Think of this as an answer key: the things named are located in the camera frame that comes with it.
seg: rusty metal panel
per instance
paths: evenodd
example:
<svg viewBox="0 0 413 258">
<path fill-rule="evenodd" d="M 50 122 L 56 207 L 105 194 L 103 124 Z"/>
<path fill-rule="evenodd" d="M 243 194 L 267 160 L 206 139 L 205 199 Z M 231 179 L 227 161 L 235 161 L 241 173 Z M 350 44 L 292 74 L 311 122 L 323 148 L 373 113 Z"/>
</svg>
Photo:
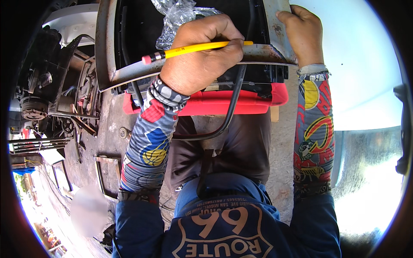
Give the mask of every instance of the rusty metal panel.
<svg viewBox="0 0 413 258">
<path fill-rule="evenodd" d="M 275 16 L 278 10 L 290 11 L 288 0 L 263 0 L 268 21 L 271 45 L 253 44 L 244 47 L 244 58 L 239 64 L 296 65 L 297 58 L 285 34 L 285 26 Z M 117 0 L 99 4 L 96 22 L 96 72 L 99 91 L 110 90 L 131 81 L 160 73 L 165 60 L 149 65 L 142 61 L 116 70 L 114 51 L 114 23 Z"/>
<path fill-rule="evenodd" d="M 275 16 L 277 11 L 291 12 L 288 0 L 263 0 L 267 17 L 270 44 L 281 54 L 287 63 L 297 64 L 297 57 L 287 38 L 285 25 Z"/>
<path fill-rule="evenodd" d="M 116 71 L 115 63 L 115 14 L 117 0 L 99 4 L 96 20 L 95 60 L 99 91 L 109 89 Z"/>
</svg>

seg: metal frame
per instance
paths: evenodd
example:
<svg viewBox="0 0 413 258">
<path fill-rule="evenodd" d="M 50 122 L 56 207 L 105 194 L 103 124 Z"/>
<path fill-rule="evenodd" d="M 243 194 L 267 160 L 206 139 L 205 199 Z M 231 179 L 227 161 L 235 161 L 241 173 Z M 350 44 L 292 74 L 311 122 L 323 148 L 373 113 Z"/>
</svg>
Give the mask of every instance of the metal frame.
<svg viewBox="0 0 413 258">
<path fill-rule="evenodd" d="M 72 137 L 55 137 L 10 140 L 9 144 L 13 146 L 10 154 L 38 152 L 45 149 L 63 149 L 71 139 Z"/>
<path fill-rule="evenodd" d="M 116 173 L 116 177 L 118 178 L 118 184 L 120 185 L 121 183 L 121 172 L 120 172 L 120 166 L 121 166 L 121 159 L 119 158 L 107 158 L 107 157 L 99 157 L 99 156 L 95 156 L 95 169 L 96 169 L 96 177 L 97 177 L 97 182 L 99 183 L 99 188 L 100 191 L 103 193 L 103 195 L 105 196 L 106 199 L 114 202 L 114 203 L 118 203 L 118 199 L 113 198 L 109 195 L 106 194 L 106 189 L 104 187 L 104 183 L 103 183 L 103 176 L 102 176 L 102 172 L 100 170 L 100 162 L 103 163 L 112 163 L 115 165 L 115 173 Z"/>
<path fill-rule="evenodd" d="M 266 15 L 269 30 L 277 28 L 278 24 L 273 24 L 277 18 L 275 12 L 278 5 L 271 4 L 270 0 L 263 0 L 266 7 Z M 280 6 L 288 3 L 288 0 L 278 0 Z M 160 73 L 165 60 L 158 60 L 149 65 L 144 65 L 142 61 L 117 69 L 115 62 L 115 16 L 117 0 L 102 1 L 99 4 L 96 22 L 95 54 L 96 72 L 99 84 L 99 91 L 104 92 L 120 85 L 154 76 Z M 244 58 L 239 64 L 278 64 L 296 66 L 297 60 L 290 44 L 280 41 L 280 33 L 270 33 L 270 42 L 277 47 L 284 46 L 281 51 L 277 51 L 272 45 L 253 44 L 244 47 Z"/>
</svg>

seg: left hand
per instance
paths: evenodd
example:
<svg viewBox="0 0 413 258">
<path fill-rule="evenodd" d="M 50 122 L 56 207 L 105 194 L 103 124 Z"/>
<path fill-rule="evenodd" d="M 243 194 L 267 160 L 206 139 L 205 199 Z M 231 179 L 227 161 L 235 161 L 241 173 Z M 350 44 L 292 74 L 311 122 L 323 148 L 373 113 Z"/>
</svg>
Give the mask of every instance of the left hand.
<svg viewBox="0 0 413 258">
<path fill-rule="evenodd" d="M 209 86 L 242 60 L 244 36 L 225 14 L 212 15 L 181 25 L 171 49 L 211 42 L 216 37 L 230 42 L 219 50 L 203 50 L 168 58 L 161 70 L 162 81 L 174 91 L 190 96 Z"/>
</svg>

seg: red cushion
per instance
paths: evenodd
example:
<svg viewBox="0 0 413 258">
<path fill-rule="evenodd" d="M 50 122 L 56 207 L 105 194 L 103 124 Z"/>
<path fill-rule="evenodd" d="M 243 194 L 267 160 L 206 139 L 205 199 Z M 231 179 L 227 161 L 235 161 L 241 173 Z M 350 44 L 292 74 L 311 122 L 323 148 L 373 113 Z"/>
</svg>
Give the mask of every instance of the red cushion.
<svg viewBox="0 0 413 258">
<path fill-rule="evenodd" d="M 282 106 L 288 101 L 288 92 L 284 83 L 272 83 L 272 99 L 261 98 L 255 92 L 241 90 L 234 114 L 263 114 L 269 106 Z M 225 115 L 231 101 L 232 91 L 198 91 L 191 95 L 185 108 L 178 113 L 179 116 L 196 115 Z M 140 112 L 140 108 L 134 108 L 131 94 L 125 93 L 123 111 L 126 114 Z"/>
</svg>

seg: wheel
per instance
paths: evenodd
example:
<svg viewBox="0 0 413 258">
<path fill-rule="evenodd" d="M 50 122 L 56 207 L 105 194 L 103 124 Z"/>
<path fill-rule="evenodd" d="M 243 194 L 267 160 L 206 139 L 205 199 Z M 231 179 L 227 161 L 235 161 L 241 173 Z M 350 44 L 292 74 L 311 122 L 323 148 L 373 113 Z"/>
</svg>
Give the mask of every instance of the wheel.
<svg viewBox="0 0 413 258">
<path fill-rule="evenodd" d="M 71 119 L 68 118 L 62 118 L 62 130 L 63 132 L 69 134 L 73 132 L 74 129 L 74 124 Z"/>
<path fill-rule="evenodd" d="M 119 128 L 119 137 L 121 139 L 125 139 L 128 136 L 129 132 L 130 130 L 122 126 L 121 128 Z"/>
</svg>

